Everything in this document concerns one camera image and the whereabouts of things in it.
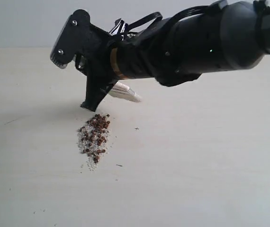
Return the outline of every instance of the background wall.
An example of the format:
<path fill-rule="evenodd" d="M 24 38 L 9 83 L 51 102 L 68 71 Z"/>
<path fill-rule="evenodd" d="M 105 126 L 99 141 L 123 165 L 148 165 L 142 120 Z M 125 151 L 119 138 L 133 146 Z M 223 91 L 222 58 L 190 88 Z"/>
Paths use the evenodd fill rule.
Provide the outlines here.
<path fill-rule="evenodd" d="M 214 1 L 0 0 L 0 47 L 50 47 L 67 17 L 76 9 L 87 10 L 91 22 L 108 31 L 120 17 L 130 23 L 155 11 L 171 17 L 185 8 Z"/>

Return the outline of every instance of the table surface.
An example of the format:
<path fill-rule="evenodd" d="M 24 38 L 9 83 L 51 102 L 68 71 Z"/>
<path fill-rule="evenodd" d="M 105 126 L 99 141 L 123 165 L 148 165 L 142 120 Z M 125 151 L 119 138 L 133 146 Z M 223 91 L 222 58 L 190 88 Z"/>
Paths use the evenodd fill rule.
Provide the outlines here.
<path fill-rule="evenodd" d="M 0 49 L 0 227 L 270 226 L 270 56 L 171 88 L 126 81 L 144 100 L 101 103 L 111 147 L 89 171 L 86 77 L 49 53 Z"/>

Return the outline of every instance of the pile of seeds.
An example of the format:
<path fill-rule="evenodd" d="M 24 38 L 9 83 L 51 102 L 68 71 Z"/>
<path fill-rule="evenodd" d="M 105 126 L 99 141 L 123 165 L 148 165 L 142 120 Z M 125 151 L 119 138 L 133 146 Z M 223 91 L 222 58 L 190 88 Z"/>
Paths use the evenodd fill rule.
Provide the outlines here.
<path fill-rule="evenodd" d="M 100 157 L 106 152 L 110 125 L 108 117 L 109 114 L 105 116 L 96 114 L 79 129 L 79 145 L 82 153 L 89 157 L 90 168 L 95 168 Z"/>

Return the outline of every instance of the white wall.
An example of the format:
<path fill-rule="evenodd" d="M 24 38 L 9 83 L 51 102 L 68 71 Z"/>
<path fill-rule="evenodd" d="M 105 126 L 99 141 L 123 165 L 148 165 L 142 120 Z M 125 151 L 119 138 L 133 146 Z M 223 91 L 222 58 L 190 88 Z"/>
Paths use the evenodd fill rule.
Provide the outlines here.
<path fill-rule="evenodd" d="M 76 9 L 87 10 L 93 24 L 109 30 L 120 17 L 130 23 L 155 11 L 170 17 L 187 7 L 213 1 L 0 0 L 0 47 L 52 46 L 67 17 Z"/>

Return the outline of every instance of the robotic arm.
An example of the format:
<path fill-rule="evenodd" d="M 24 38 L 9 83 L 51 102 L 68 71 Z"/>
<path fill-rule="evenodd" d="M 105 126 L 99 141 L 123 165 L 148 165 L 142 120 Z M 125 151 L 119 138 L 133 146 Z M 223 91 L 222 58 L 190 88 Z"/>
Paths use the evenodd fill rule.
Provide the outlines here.
<path fill-rule="evenodd" d="M 132 29 L 148 22 L 143 31 Z M 113 86 L 124 79 L 155 78 L 172 87 L 202 73 L 247 70 L 270 54 L 270 7 L 265 0 L 185 9 L 163 19 L 152 13 L 132 24 L 122 19 L 106 32 L 79 9 L 69 16 L 52 49 L 51 61 L 64 69 L 74 61 L 87 76 L 81 107 L 96 111 Z"/>

